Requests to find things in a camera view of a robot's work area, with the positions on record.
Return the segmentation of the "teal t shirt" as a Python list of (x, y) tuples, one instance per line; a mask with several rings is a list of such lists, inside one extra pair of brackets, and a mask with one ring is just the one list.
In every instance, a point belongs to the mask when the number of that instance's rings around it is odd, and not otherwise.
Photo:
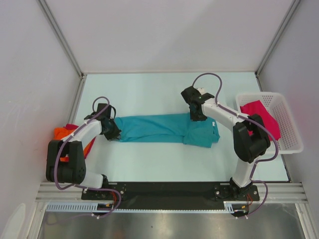
[(117, 117), (120, 142), (182, 143), (210, 148), (220, 139), (216, 120), (192, 121), (189, 113)]

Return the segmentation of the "white plastic mesh basket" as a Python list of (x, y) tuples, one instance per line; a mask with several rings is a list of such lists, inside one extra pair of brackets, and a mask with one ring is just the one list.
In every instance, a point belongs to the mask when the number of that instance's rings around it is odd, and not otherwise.
[(279, 125), (279, 154), (300, 153), (304, 145), (285, 97), (274, 92), (241, 93), (236, 96), (237, 108), (260, 101)]

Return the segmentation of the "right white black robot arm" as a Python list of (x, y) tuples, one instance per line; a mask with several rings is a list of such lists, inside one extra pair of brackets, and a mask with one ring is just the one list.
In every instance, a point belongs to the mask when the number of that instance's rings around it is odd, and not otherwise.
[(215, 96), (204, 92), (203, 88), (190, 86), (181, 92), (181, 96), (189, 106), (192, 121), (212, 118), (232, 132), (238, 161), (230, 179), (230, 195), (236, 200), (243, 199), (252, 186), (257, 160), (270, 147), (262, 118), (259, 115), (245, 116), (224, 106)]

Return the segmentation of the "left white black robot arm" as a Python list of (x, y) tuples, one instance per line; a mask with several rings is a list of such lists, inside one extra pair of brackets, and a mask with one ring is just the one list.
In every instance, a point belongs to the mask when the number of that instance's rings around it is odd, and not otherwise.
[(108, 141), (120, 138), (121, 130), (115, 123), (116, 109), (110, 104), (99, 103), (97, 110), (84, 118), (84, 123), (61, 139), (48, 144), (46, 179), (60, 190), (71, 186), (93, 190), (99, 199), (109, 196), (107, 176), (87, 170), (85, 148), (99, 135)]

